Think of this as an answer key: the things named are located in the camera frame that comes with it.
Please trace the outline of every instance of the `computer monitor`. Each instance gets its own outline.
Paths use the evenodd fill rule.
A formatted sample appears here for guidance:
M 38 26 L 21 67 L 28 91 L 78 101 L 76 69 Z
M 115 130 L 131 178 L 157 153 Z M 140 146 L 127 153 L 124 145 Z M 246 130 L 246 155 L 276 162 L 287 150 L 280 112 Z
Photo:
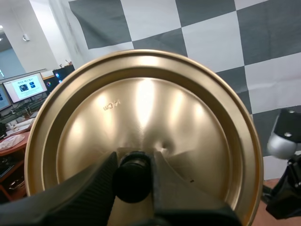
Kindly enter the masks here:
M 3 85 L 14 103 L 47 91 L 40 73 L 7 81 Z
M 0 85 L 0 111 L 11 106 L 6 90 L 3 85 Z

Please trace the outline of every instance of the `clutter on desk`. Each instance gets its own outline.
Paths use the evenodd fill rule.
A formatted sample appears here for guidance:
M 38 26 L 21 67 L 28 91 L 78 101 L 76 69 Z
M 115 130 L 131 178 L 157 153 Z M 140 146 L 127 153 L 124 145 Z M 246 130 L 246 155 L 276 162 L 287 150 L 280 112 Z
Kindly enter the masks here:
M 0 143 L 0 152 L 19 144 L 22 140 L 24 140 L 24 137 L 24 135 L 19 134 L 5 139 Z

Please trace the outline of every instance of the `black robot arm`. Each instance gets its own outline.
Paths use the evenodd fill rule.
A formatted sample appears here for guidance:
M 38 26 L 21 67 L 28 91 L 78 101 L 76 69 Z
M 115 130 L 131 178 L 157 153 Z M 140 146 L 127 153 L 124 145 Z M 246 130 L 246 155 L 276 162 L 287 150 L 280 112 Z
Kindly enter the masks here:
M 268 150 L 271 155 L 288 159 L 286 170 L 273 188 L 263 187 L 266 211 L 276 219 L 301 216 L 301 155 L 295 155 L 301 143 L 301 114 L 282 110 L 278 116 Z

